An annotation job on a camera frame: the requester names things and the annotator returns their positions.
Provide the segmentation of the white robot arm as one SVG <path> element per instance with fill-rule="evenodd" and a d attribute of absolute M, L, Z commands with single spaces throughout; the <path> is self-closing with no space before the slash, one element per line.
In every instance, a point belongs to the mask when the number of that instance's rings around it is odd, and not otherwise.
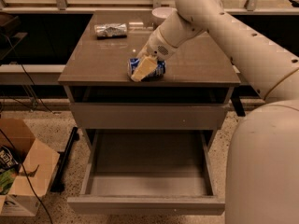
<path fill-rule="evenodd" d="M 134 81 L 185 41 L 209 33 L 265 104 L 237 125 L 228 151 L 226 224 L 299 224 L 297 56 L 226 13 L 220 0 L 175 0 L 139 52 Z"/>

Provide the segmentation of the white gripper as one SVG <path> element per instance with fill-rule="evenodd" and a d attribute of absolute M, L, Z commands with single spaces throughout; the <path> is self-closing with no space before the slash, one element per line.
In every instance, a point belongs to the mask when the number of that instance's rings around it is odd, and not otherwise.
<path fill-rule="evenodd" d="M 141 81 L 157 68 L 157 60 L 169 59 L 177 49 L 176 34 L 171 30 L 165 30 L 162 26 L 156 28 L 145 46 L 139 51 L 137 58 L 130 60 L 131 80 Z"/>

